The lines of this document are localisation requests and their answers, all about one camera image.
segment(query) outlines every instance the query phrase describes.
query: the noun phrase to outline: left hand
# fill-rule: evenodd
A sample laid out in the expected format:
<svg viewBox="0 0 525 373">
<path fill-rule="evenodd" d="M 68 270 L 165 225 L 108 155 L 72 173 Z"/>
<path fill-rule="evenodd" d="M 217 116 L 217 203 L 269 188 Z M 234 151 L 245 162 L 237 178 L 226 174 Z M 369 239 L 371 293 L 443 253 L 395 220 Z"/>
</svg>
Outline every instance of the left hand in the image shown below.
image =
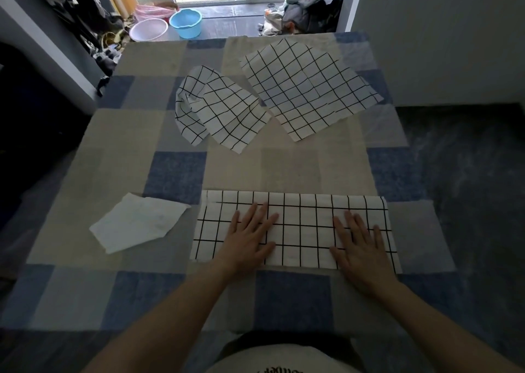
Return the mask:
<svg viewBox="0 0 525 373">
<path fill-rule="evenodd" d="M 257 203 L 253 203 L 241 222 L 238 222 L 239 211 L 233 214 L 224 244 L 212 260 L 214 265 L 226 269 L 230 277 L 256 269 L 275 248 L 275 242 L 270 242 L 258 250 L 264 234 L 279 217 L 277 213 L 272 214 L 259 226 L 267 209 L 268 204 L 265 203 L 257 211 Z"/>
</svg>

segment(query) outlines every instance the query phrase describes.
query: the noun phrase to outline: folded fabric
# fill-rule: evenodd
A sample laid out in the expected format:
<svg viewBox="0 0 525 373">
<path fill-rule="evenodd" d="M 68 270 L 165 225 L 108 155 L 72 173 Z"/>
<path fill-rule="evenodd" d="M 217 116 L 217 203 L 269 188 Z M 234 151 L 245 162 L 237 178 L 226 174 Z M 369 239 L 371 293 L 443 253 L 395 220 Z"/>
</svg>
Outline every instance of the folded fabric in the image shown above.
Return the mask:
<svg viewBox="0 0 525 373">
<path fill-rule="evenodd" d="M 166 236 L 191 206 L 128 193 L 113 210 L 91 225 L 107 254 Z"/>
<path fill-rule="evenodd" d="M 259 99 L 228 77 L 194 67 L 176 92 L 176 123 L 183 137 L 198 145 L 208 133 L 240 153 L 272 117 Z"/>
<path fill-rule="evenodd" d="M 290 38 L 246 55 L 240 65 L 296 142 L 383 100 L 341 60 Z"/>
</svg>

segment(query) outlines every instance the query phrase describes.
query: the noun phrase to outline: right hand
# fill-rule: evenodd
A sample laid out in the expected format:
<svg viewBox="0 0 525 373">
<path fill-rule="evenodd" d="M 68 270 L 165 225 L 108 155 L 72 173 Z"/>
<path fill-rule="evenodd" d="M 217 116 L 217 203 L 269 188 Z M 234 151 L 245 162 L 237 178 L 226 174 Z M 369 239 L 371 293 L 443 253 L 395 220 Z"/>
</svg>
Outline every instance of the right hand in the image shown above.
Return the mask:
<svg viewBox="0 0 525 373">
<path fill-rule="evenodd" d="M 330 252 L 348 281 L 367 296 L 382 298 L 399 282 L 385 251 L 381 231 L 374 226 L 374 238 L 370 236 L 363 219 L 358 214 L 345 211 L 348 232 L 338 217 L 333 217 L 334 227 L 345 250 L 331 247 Z"/>
</svg>

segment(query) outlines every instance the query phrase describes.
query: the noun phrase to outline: paper sheet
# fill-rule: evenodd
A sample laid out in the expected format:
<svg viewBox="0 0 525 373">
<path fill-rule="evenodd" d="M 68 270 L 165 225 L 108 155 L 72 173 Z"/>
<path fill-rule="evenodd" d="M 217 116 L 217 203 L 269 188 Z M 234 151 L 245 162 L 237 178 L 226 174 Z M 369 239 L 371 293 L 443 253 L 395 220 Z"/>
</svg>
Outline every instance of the paper sheet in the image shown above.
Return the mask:
<svg viewBox="0 0 525 373">
<path fill-rule="evenodd" d="M 166 236 L 191 206 L 128 193 L 102 219 L 91 225 L 107 254 Z"/>
<path fill-rule="evenodd" d="M 346 226 L 344 212 L 351 210 L 363 218 L 371 233 L 379 225 L 390 263 L 396 273 L 402 272 L 388 206 L 384 197 L 377 196 L 203 190 L 190 259 L 212 259 L 224 242 L 234 212 L 239 210 L 242 217 L 254 202 L 268 202 L 267 217 L 279 213 L 279 220 L 262 239 L 261 244 L 277 245 L 265 265 L 337 269 L 329 249 L 343 245 L 332 217 L 339 217 Z"/>
<path fill-rule="evenodd" d="M 271 116 L 257 97 L 228 77 L 196 66 L 176 92 L 176 123 L 183 137 L 197 145 L 208 133 L 240 153 Z"/>
<path fill-rule="evenodd" d="M 289 38 L 246 55 L 240 65 L 294 141 L 383 100 L 341 60 Z"/>
</svg>

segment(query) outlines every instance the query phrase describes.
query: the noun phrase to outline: table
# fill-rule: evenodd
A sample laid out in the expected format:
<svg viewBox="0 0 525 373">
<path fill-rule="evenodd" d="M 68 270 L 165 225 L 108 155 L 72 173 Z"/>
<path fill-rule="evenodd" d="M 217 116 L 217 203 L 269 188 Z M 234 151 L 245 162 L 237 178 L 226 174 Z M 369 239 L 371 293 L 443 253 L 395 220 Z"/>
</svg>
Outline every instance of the table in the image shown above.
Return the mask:
<svg viewBox="0 0 525 373">
<path fill-rule="evenodd" d="M 276 38 L 130 44 L 93 116 L 2 315 L 31 330 L 122 330 L 199 268 L 188 261 L 202 189 L 380 195 L 403 275 L 454 272 L 382 72 L 361 32 L 293 36 L 343 59 L 385 100 L 300 142 L 275 118 L 241 155 L 174 121 L 175 91 L 195 65 L 251 87 L 243 54 Z M 192 205 L 165 238 L 107 255 L 88 228 L 128 192 Z M 228 287 L 204 330 L 397 333 L 339 272 L 265 267 Z"/>
</svg>

